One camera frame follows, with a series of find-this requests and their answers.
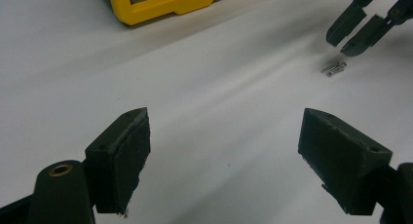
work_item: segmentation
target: white table surface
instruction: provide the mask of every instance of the white table surface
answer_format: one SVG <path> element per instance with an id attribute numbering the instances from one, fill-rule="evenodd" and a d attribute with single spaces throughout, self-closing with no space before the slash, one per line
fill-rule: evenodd
<path id="1" fill-rule="evenodd" d="M 368 18 L 394 0 L 377 2 Z M 96 223 L 378 223 L 378 205 L 346 215 L 297 153 L 311 107 L 393 150 L 393 167 L 413 162 L 412 22 L 343 57 L 325 33 L 350 3 L 220 0 L 130 28 L 102 0 L 0 0 L 0 206 L 148 107 L 129 217 Z M 319 73 L 336 58 L 345 72 Z"/>

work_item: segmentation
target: yellow device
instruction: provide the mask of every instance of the yellow device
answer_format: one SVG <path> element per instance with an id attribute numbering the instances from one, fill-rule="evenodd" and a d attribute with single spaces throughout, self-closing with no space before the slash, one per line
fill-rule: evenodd
<path id="1" fill-rule="evenodd" d="M 209 6 L 214 0 L 108 0 L 115 16 L 134 25 L 169 13 L 183 15 Z"/>

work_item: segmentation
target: yellow case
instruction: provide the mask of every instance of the yellow case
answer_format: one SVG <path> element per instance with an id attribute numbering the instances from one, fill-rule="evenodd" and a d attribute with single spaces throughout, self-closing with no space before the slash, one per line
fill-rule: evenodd
<path id="1" fill-rule="evenodd" d="M 213 0 L 145 0 L 131 4 L 131 0 L 110 0 L 115 16 L 134 25 L 169 13 L 183 15 L 209 6 Z"/>

